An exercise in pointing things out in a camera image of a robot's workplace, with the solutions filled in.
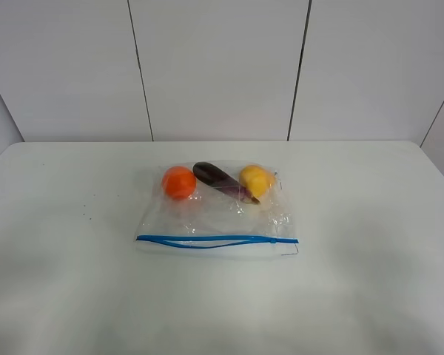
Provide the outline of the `orange fruit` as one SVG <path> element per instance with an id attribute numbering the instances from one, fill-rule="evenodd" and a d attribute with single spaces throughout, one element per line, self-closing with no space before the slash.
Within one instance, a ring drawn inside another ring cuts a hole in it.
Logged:
<path id="1" fill-rule="evenodd" d="M 196 189 L 196 177 L 184 166 L 173 166 L 166 170 L 161 179 L 161 188 L 173 200 L 185 200 Z"/>

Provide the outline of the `dark purple eggplant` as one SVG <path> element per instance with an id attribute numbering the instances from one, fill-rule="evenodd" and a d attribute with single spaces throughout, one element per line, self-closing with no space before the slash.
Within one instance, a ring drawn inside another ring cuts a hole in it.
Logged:
<path id="1" fill-rule="evenodd" d="M 260 201 L 231 175 L 209 162 L 197 162 L 192 167 L 194 176 L 207 186 L 242 203 L 259 205 Z"/>

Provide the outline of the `yellow pear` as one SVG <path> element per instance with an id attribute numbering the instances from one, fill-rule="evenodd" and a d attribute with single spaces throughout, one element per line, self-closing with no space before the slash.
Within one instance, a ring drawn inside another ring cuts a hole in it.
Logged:
<path id="1" fill-rule="evenodd" d="M 240 184 L 261 199 L 276 184 L 276 174 L 262 166 L 248 165 L 239 174 Z"/>

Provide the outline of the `clear zip bag blue zipper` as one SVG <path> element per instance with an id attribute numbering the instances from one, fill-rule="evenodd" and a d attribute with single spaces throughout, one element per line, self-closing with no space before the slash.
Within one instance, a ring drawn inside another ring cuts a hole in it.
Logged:
<path id="1" fill-rule="evenodd" d="M 262 166 L 276 174 L 276 184 L 255 205 L 242 203 L 196 178 L 195 192 L 189 198 L 173 200 L 161 188 L 164 173 L 173 166 L 192 171 L 197 162 L 147 167 L 138 175 L 143 198 L 141 221 L 135 233 L 139 250 L 147 254 L 242 260 L 298 254 L 300 241 L 278 170 L 236 160 L 198 162 L 212 163 L 238 182 L 242 168 Z"/>

